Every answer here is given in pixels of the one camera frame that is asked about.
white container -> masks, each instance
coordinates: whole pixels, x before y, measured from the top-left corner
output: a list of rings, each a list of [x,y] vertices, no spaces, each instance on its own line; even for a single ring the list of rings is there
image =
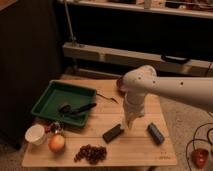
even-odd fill
[[[46,139],[44,127],[40,124],[31,126],[25,133],[25,139],[34,145],[42,144]]]

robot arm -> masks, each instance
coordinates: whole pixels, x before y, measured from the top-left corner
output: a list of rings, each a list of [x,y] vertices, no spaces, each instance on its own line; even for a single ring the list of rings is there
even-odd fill
[[[144,115],[147,93],[213,112],[213,78],[157,77],[153,67],[143,66],[125,74],[122,82],[126,89],[123,128],[131,128],[134,119]]]

green tray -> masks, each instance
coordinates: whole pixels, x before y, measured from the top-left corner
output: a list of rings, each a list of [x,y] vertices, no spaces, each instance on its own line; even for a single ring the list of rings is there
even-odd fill
[[[96,90],[71,84],[52,81],[34,105],[31,113],[35,116],[60,121],[72,126],[84,127],[90,110],[82,112],[83,115],[76,117],[62,117],[58,108],[67,102],[73,109],[95,101]]]

black cable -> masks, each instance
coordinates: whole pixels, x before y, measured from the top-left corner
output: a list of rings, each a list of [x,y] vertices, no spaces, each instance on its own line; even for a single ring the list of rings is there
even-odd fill
[[[208,111],[207,111],[207,113],[209,114],[209,116],[210,116],[211,118],[213,118],[213,113],[212,113],[212,112],[208,112]]]
[[[212,123],[212,122],[210,122],[210,123],[205,123],[205,124],[200,125],[199,127],[197,127],[197,129],[195,130],[194,135],[193,135],[193,140],[194,140],[195,137],[196,137],[197,131],[198,131],[201,127],[206,126],[206,125],[211,125],[211,124],[213,124],[213,123]],[[193,149],[195,150],[195,141],[193,141]]]
[[[189,164],[188,148],[189,148],[189,145],[190,145],[192,142],[195,142],[195,141],[203,141],[203,142],[206,142],[206,143],[210,144],[208,140],[199,139],[199,138],[198,138],[198,139],[192,139],[192,140],[190,140],[190,141],[187,143],[187,145],[186,145],[186,150],[185,150],[185,151],[186,151],[185,155],[186,155],[187,165],[188,165],[190,171],[192,171],[192,168],[191,168],[191,166],[190,166],[190,164]]]
[[[210,129],[208,130],[206,137],[207,137],[208,142],[212,145],[213,142],[212,142],[212,140],[211,140],[211,138],[210,138],[210,136],[209,136],[209,134],[210,134],[211,131],[213,131],[213,128],[210,128]]]

dark wall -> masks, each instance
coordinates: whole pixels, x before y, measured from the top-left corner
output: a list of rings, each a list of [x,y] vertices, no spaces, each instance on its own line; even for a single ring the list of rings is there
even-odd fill
[[[62,72],[61,45],[52,0],[19,0],[0,11],[0,138],[23,137],[32,106]]]
[[[57,15],[63,11],[61,5]],[[79,43],[213,61],[212,19],[78,4],[69,12]],[[67,23],[59,22],[65,33]]]

